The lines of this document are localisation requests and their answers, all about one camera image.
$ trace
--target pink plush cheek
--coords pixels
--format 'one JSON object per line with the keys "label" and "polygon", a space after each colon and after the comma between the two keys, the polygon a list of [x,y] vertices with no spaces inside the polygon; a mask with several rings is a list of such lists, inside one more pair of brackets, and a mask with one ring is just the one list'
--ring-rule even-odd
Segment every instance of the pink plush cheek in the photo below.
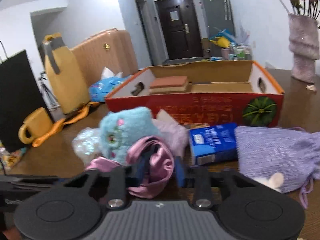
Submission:
{"label": "pink plush cheek", "polygon": [[124,125],[124,120],[123,119],[119,119],[117,122],[118,126]]}

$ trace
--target dark brown door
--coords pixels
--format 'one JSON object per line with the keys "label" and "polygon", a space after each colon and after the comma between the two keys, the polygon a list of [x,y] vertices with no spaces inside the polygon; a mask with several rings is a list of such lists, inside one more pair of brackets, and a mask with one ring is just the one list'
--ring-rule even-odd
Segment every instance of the dark brown door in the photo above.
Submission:
{"label": "dark brown door", "polygon": [[202,57],[202,45],[192,0],[156,1],[169,59]]}

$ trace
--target cluttered table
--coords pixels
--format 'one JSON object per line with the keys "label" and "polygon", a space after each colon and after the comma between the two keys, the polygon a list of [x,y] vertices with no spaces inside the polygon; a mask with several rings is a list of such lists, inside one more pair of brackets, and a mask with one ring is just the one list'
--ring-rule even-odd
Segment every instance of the cluttered table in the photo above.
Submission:
{"label": "cluttered table", "polygon": [[[285,91],[284,105],[279,126],[283,128],[302,127],[308,132],[320,131],[320,92],[307,91],[306,85],[290,77],[290,71],[270,69]],[[320,90],[320,78],[316,80]],[[69,178],[81,173],[83,162],[74,154],[71,142],[86,127],[95,128],[107,114],[106,105],[101,105],[85,119],[66,127],[62,132],[52,136],[38,148],[30,148],[23,159],[11,170],[11,174],[56,175]],[[190,150],[186,150],[185,162],[190,162]],[[227,162],[209,166],[210,171],[223,168],[237,169],[237,162]],[[191,189],[177,190],[172,179],[159,199],[191,198]],[[289,193],[299,201],[299,191]],[[305,240],[320,239],[320,183],[315,182],[313,191],[308,195],[309,208],[306,210],[306,222],[301,236]]]}

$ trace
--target blue plush toy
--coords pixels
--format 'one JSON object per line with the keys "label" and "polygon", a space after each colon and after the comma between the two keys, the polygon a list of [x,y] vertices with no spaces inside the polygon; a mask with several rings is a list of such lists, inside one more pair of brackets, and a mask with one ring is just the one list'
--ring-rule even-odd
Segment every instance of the blue plush toy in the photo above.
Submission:
{"label": "blue plush toy", "polygon": [[121,164],[126,164],[128,149],[146,136],[161,136],[146,107],[109,113],[100,122],[102,154]]}

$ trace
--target stuffed animal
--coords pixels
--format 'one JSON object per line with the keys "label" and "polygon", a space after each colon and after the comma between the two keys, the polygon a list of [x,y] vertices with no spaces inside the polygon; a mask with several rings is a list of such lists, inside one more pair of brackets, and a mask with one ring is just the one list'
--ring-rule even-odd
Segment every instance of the stuffed animal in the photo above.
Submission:
{"label": "stuffed animal", "polygon": [[255,180],[256,182],[259,182],[271,189],[274,189],[278,192],[281,193],[281,190],[279,189],[282,184],[284,183],[284,176],[282,173],[277,172],[275,174],[273,174],[270,179],[267,178],[254,178],[253,180]]}
{"label": "stuffed animal", "polygon": [[151,112],[146,107],[110,112],[101,120],[100,131],[102,155],[122,165],[127,164],[127,151],[139,139],[147,136],[161,137],[161,132],[152,123]]}

